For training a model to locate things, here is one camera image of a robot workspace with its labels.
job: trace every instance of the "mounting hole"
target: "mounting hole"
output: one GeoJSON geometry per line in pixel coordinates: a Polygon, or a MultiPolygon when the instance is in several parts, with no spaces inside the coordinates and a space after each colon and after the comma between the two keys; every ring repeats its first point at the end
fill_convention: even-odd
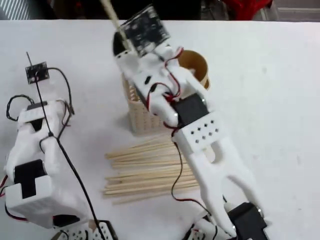
{"type": "Polygon", "coordinates": [[[150,82],[150,79],[151,79],[151,76],[147,76],[144,81],[144,84],[147,85],[150,82]]]}

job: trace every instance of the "pile of chopsticks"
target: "pile of chopsticks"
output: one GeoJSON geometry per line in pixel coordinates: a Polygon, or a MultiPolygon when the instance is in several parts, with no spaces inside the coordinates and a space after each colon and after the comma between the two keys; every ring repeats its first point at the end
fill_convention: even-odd
{"type": "MultiPolygon", "coordinates": [[[[122,197],[114,204],[123,204],[171,193],[181,171],[179,153],[167,136],[159,136],[142,144],[107,153],[117,176],[106,177],[106,197],[122,197]]],[[[183,171],[174,187],[175,193],[194,190],[198,183],[185,159],[183,171]]]]}

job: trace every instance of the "white 3d-printed robot arm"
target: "white 3d-printed robot arm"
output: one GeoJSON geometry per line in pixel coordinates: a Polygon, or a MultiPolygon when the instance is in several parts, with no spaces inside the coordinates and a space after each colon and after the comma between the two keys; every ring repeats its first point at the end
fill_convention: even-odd
{"type": "MultiPolygon", "coordinates": [[[[48,101],[44,106],[52,133],[62,128],[64,104],[48,101]]],[[[18,134],[4,168],[14,185],[5,191],[9,210],[47,229],[62,228],[87,220],[87,205],[68,184],[69,175],[56,139],[48,137],[41,105],[24,109],[18,118],[18,134]]]]}
{"type": "MultiPolygon", "coordinates": [[[[167,56],[168,53],[173,54],[174,52],[168,50],[168,47],[164,47],[164,44],[155,50],[160,56],[167,56]]],[[[180,124],[179,114],[165,98],[168,88],[159,85],[155,91],[150,93],[150,88],[158,82],[168,86],[173,93],[177,91],[175,82],[170,78],[163,61],[153,53],[149,53],[143,58],[133,58],[134,55],[133,52],[126,50],[115,57],[124,75],[136,87],[140,98],[149,111],[161,117],[167,125],[178,127],[180,124]]],[[[208,92],[188,69],[179,66],[178,61],[168,65],[168,69],[178,80],[181,95],[183,96],[184,92],[188,92],[189,95],[197,94],[208,111],[208,114],[179,128],[174,134],[173,141],[177,143],[192,169],[200,185],[201,198],[216,223],[230,236],[235,237],[237,235],[236,229],[223,202],[223,179],[229,178],[237,184],[244,191],[247,199],[266,214],[260,190],[252,173],[242,163],[231,140],[224,135],[224,128],[218,114],[213,109],[208,92]],[[208,147],[212,147],[215,152],[213,163],[207,159],[204,153],[204,149],[208,147]]]]}

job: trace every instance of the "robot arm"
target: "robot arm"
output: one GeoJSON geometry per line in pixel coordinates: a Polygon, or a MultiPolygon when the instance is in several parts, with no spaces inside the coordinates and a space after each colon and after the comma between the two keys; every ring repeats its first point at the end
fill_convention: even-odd
{"type": "Polygon", "coordinates": [[[150,46],[146,47],[144,52],[148,53],[138,57],[132,50],[121,47],[118,33],[115,34],[113,47],[117,64],[130,84],[135,86],[146,108],[153,115],[159,116],[166,125],[176,128],[172,140],[187,160],[199,183],[201,198],[218,226],[229,236],[237,236],[238,240],[267,239],[263,232],[267,225],[260,215],[266,212],[259,187],[252,173],[242,163],[231,140],[225,136],[222,121],[214,111],[207,91],[188,69],[179,66],[177,60],[167,64],[176,58],[177,53],[161,43],[153,50],[148,49],[150,46]],[[204,153],[206,148],[212,148],[215,152],[213,163],[204,153]],[[254,207],[243,203],[227,212],[222,191],[224,178],[238,185],[250,206],[254,207]],[[244,230],[243,223],[250,223],[250,230],[244,230]]]}
{"type": "MultiPolygon", "coordinates": [[[[44,107],[50,129],[57,136],[62,128],[64,105],[53,100],[45,102],[44,107]]],[[[48,137],[48,132],[39,103],[20,113],[16,142],[4,169],[14,183],[6,188],[5,204],[29,222],[47,229],[63,228],[86,221],[87,206],[68,189],[65,177],[69,168],[64,167],[66,162],[57,141],[48,137]]]]}

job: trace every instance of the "white table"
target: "white table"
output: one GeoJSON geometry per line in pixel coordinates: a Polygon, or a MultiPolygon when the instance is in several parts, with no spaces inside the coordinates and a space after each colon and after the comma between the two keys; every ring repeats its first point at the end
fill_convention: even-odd
{"type": "MultiPolygon", "coordinates": [[[[168,21],[165,25],[172,45],[207,59],[216,108],[270,209],[270,239],[317,239],[320,23],[168,21]]],[[[22,93],[37,97],[35,86],[26,80],[28,51],[34,64],[47,61],[70,81],[76,115],[62,141],[98,218],[110,220],[120,240],[180,239],[201,211],[194,203],[162,196],[112,206],[100,193],[104,177],[114,174],[104,153],[136,141],[112,57],[111,22],[0,21],[0,32],[0,168],[16,139],[17,126],[5,116],[9,98],[22,93]]],[[[61,76],[55,72],[50,76],[67,97],[61,76]]],[[[17,115],[25,104],[17,100],[11,114],[17,115]]],[[[229,184],[225,195],[230,201],[242,199],[229,184]]],[[[200,198],[198,191],[186,196],[200,198]]],[[[52,230],[9,219],[4,209],[0,222],[2,240],[48,240],[53,235],[52,230]]]]}

